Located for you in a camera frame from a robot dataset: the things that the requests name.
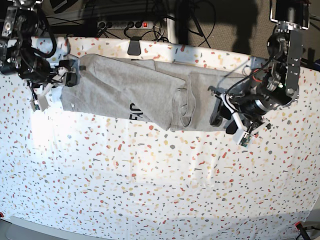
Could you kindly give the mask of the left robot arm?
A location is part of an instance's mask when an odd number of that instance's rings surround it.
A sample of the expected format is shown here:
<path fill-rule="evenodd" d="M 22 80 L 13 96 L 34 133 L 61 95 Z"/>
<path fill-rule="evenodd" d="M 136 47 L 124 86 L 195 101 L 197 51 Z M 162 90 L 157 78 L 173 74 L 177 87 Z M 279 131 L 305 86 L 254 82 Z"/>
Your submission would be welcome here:
<path fill-rule="evenodd" d="M 270 21 L 275 23 L 267 42 L 269 59 L 225 92 L 213 90 L 218 107 L 210 117 L 212 127 L 229 120 L 228 134 L 242 129 L 255 135 L 260 128 L 271 127 L 263 117 L 265 114 L 296 101 L 303 55 L 302 31 L 310 27 L 309 6 L 308 0 L 269 2 Z"/>

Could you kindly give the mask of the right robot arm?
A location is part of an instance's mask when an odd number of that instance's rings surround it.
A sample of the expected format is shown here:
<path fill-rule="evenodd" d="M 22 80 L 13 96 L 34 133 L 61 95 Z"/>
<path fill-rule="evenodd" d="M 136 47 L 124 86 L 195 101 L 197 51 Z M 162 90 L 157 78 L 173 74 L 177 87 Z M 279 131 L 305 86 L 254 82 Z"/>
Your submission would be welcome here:
<path fill-rule="evenodd" d="M 0 34 L 0 72 L 3 75 L 18 74 L 34 88 L 52 84 L 73 87 L 78 83 L 72 70 L 74 60 L 62 60 L 51 68 L 48 59 L 57 50 L 57 41 L 40 0 L 14 0 L 8 6 Z M 32 46 L 32 38 L 39 27 L 48 32 L 52 48 L 43 52 Z"/>

